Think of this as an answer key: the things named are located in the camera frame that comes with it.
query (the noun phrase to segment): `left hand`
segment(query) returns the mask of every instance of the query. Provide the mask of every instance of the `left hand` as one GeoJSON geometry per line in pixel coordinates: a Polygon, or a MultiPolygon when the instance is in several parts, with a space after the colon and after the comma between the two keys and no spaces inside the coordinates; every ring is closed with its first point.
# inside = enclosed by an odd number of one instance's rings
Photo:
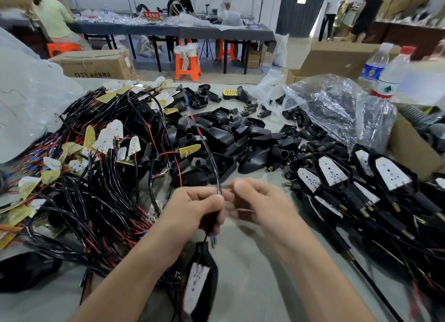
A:
{"type": "Polygon", "coordinates": [[[224,201],[234,201],[235,196],[228,190],[222,190],[222,195],[216,194],[215,187],[181,187],[176,189],[159,216],[158,221],[150,228],[144,238],[159,244],[157,259],[166,261],[166,266],[172,265],[186,242],[198,229],[206,229],[202,225],[203,216],[219,212],[212,235],[219,234],[219,228],[224,223],[224,201]]]}

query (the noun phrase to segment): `hand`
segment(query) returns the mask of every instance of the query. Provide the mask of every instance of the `hand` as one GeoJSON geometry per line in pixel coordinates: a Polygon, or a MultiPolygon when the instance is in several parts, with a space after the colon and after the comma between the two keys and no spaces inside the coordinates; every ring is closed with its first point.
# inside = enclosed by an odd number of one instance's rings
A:
{"type": "Polygon", "coordinates": [[[219,234],[224,223],[224,201],[232,202],[235,196],[228,190],[216,194],[215,187],[181,187],[176,189],[159,219],[141,240],[155,240],[159,244],[159,261],[165,266],[172,265],[180,255],[184,245],[203,226],[203,216],[219,212],[212,235],[219,234]]]}
{"type": "Polygon", "coordinates": [[[296,231],[308,230],[283,190],[251,178],[229,183],[235,201],[227,207],[229,215],[261,226],[266,238],[284,262],[290,263],[289,250],[295,250],[296,231]]]}

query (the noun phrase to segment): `red and white bottle label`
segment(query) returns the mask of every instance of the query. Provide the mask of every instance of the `red and white bottle label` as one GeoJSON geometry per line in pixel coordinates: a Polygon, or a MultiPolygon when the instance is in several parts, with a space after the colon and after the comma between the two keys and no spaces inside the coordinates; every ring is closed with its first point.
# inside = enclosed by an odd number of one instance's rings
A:
{"type": "Polygon", "coordinates": [[[382,99],[390,99],[397,91],[399,85],[400,83],[389,83],[379,79],[377,82],[375,82],[371,96],[376,96],[382,99]]]}

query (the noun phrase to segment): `right hand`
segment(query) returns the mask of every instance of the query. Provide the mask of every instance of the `right hand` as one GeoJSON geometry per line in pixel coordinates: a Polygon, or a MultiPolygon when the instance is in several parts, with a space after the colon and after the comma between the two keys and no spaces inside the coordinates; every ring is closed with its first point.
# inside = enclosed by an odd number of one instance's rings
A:
{"type": "Polygon", "coordinates": [[[226,207],[229,215],[259,224],[275,252],[291,262],[289,250],[298,243],[296,231],[309,228],[283,190],[252,178],[235,180],[228,187],[235,194],[235,201],[226,207]]]}

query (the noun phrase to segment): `bottle with red cap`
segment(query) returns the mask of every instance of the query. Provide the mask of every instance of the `bottle with red cap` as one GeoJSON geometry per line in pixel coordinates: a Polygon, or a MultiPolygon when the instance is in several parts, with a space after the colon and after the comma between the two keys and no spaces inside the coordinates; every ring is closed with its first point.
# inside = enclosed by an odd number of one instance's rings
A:
{"type": "Polygon", "coordinates": [[[375,82],[371,96],[390,99],[397,91],[409,71],[411,55],[416,50],[415,47],[404,46],[400,54],[394,58],[375,82]]]}

